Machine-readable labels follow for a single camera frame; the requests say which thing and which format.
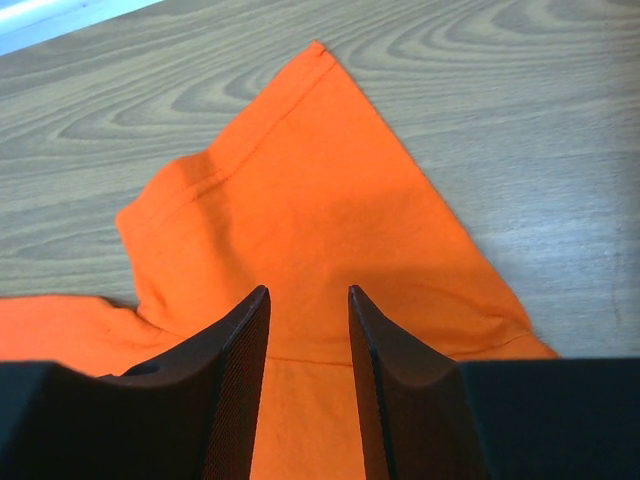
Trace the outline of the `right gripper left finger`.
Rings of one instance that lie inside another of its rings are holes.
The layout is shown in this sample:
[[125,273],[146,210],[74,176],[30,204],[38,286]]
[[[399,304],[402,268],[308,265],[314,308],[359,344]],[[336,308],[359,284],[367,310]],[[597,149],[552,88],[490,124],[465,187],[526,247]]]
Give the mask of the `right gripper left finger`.
[[248,478],[270,307],[268,289],[259,286],[188,340],[103,376],[112,431],[98,478]]

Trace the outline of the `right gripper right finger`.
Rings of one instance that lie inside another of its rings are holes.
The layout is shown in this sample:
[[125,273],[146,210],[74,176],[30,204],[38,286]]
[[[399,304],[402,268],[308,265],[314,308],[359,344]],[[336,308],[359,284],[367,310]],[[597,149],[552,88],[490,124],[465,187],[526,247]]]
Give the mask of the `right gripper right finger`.
[[348,304],[366,477],[487,478],[457,363],[387,318],[362,288],[350,287]]

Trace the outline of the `orange t shirt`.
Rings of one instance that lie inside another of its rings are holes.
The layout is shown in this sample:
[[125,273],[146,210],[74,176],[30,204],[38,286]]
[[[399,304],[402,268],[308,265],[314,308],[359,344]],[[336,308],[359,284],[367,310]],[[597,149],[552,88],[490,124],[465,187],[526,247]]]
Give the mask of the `orange t shirt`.
[[6,298],[2,359],[121,374],[265,285],[272,307],[255,479],[364,477],[348,333],[353,285],[453,359],[554,356],[321,44],[288,63],[205,151],[164,167],[116,225],[138,307]]

